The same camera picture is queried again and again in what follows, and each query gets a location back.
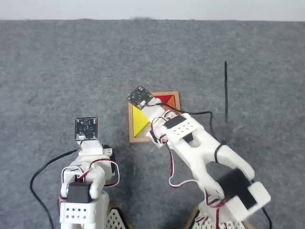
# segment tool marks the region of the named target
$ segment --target circuit board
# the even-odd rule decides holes
[[[138,86],[128,97],[127,100],[139,110],[142,110],[145,105],[153,98],[153,94],[147,91],[142,86]]]
[[[97,140],[97,117],[75,119],[75,141]]]

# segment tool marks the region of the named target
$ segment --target white wall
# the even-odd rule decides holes
[[[305,21],[305,0],[0,0],[0,19]]]

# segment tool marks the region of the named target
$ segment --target yellow triangle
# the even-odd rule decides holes
[[[137,134],[141,130],[143,130],[143,128],[149,123],[149,120],[135,106],[132,106],[132,117],[133,117],[133,137],[136,137]]]

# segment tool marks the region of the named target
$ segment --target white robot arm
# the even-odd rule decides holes
[[[105,229],[109,196],[103,187],[112,187],[120,180],[118,165],[110,158],[112,149],[97,140],[97,118],[76,119],[76,140],[81,147],[78,157],[61,172],[61,229]],[[118,181],[106,185],[114,175]]]
[[[194,180],[190,181],[197,182],[205,194],[205,200],[199,205],[202,215],[214,221],[217,215],[219,224],[240,222],[270,201],[270,195],[260,182],[251,183],[254,179],[252,167],[230,147],[207,133],[189,114],[166,112],[158,105],[161,101],[141,86],[127,100],[152,123],[152,130],[146,136],[156,146],[167,145],[170,153],[174,150],[192,171]],[[206,171],[206,164],[210,162],[233,170],[215,181]]]

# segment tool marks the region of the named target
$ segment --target tangram puzzle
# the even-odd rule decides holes
[[[156,98],[159,98],[162,103],[166,103],[180,110],[179,93],[174,92],[155,92],[152,93]],[[128,103],[128,120],[129,120],[129,142],[149,142],[145,136],[150,130],[150,122],[142,114],[142,112],[131,103]]]

